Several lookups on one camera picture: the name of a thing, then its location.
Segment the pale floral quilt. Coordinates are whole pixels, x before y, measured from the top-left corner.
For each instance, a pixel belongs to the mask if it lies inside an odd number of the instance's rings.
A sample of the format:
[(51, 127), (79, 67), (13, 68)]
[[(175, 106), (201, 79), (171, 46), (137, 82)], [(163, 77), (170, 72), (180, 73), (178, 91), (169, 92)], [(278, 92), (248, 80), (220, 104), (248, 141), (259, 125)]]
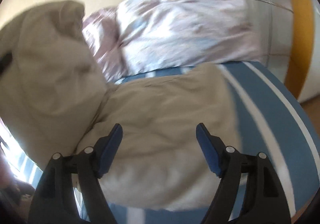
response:
[(117, 23), (130, 75), (263, 54), (248, 0), (125, 0)]

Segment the white puffer jacket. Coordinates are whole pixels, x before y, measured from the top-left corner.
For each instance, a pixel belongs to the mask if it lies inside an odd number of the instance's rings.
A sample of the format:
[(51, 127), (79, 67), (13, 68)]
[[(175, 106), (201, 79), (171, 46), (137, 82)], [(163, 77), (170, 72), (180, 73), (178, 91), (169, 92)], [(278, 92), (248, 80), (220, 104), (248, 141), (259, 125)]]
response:
[(1, 76), (4, 124), (41, 169), (54, 153), (79, 153), (120, 124), (123, 140), (100, 179), (109, 202), (166, 210), (209, 205), (219, 179), (196, 126), (242, 149), (220, 70), (204, 63), (183, 75), (109, 83), (82, 35), (83, 16), (79, 2), (52, 2), (1, 29), (1, 55), (12, 55)]

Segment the pink crinkled pillow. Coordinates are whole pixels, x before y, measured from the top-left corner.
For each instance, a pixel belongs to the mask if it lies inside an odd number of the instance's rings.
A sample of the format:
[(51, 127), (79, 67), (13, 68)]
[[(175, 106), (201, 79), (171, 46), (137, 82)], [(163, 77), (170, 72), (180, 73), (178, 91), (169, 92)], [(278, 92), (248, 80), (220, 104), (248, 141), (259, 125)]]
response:
[(117, 8), (99, 9), (83, 22), (82, 34), (108, 82), (116, 82), (126, 73), (119, 42)]

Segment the blue white striped bedsheet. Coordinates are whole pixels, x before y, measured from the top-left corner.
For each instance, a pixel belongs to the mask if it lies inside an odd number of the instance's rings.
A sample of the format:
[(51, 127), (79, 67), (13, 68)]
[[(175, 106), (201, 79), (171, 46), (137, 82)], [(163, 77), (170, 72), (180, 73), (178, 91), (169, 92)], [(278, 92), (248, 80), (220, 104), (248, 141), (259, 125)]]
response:
[[(287, 88), (257, 62), (220, 65), (235, 99), (243, 145), (241, 177), (227, 223), (319, 223), (319, 138)], [(196, 139), (211, 180), (211, 172)], [(90, 223), (76, 155), (53, 155), (42, 174), (29, 223)], [(116, 223), (202, 223), (210, 206), (184, 211), (135, 209), (108, 203)]]

